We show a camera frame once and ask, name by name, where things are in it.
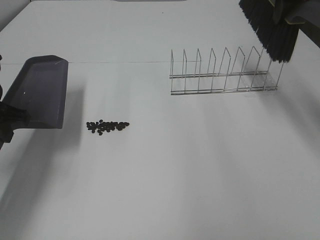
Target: black dustpan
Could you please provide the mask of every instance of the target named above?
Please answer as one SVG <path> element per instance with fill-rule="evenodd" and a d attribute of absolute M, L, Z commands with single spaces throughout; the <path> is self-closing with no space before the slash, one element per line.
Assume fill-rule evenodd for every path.
<path fill-rule="evenodd" d="M 10 143 L 13 130 L 63 127 L 67 80 L 68 62 L 60 57 L 37 56 L 25 62 L 0 101 L 0 148 Z"/>

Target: white table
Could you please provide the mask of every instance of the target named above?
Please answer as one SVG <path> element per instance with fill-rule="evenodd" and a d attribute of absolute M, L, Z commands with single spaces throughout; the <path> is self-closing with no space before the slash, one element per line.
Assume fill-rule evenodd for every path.
<path fill-rule="evenodd" d="M 1 150 L 0 239 L 318 239 L 317 46 L 299 35 L 277 92 L 169 94 L 171 49 L 252 44 L 236 0 L 32 2 L 0 33 L 0 82 L 67 59 L 65 119 Z M 86 130 L 101 118 L 131 124 Z"/>

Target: metal wire rack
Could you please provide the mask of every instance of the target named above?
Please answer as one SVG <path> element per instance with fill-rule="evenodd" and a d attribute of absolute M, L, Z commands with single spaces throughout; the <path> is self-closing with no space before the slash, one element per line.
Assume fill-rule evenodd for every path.
<path fill-rule="evenodd" d="M 284 64 L 273 62 L 263 53 L 264 50 L 259 52 L 253 46 L 246 58 L 239 46 L 232 63 L 231 54 L 225 47 L 220 65 L 216 66 L 216 53 L 211 48 L 208 63 L 203 70 L 204 63 L 199 49 L 195 61 L 188 61 L 186 51 L 183 50 L 182 62 L 174 61 L 171 50 L 171 95 L 275 91 Z"/>

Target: wire rack slot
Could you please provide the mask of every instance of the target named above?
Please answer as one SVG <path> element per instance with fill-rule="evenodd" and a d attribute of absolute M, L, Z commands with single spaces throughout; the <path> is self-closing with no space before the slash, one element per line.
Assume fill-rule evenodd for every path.
<path fill-rule="evenodd" d="M 239 46 L 233 59 L 229 49 L 225 47 L 218 70 L 217 54 L 213 48 L 207 56 L 206 63 L 198 48 L 195 60 L 188 60 L 184 49 L 181 62 L 175 61 L 171 50 L 171 95 L 264 92 L 278 88 L 284 64 L 272 62 L 264 54 L 264 50 L 258 51 L 253 46 L 246 56 Z"/>

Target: brush bristle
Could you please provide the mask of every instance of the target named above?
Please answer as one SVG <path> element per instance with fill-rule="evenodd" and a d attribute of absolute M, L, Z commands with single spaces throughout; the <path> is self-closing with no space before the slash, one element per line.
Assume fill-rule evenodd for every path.
<path fill-rule="evenodd" d="M 299 28 L 284 20 L 274 24 L 274 8 L 269 0 L 240 0 L 239 6 L 271 59 L 280 63 L 289 62 Z"/>

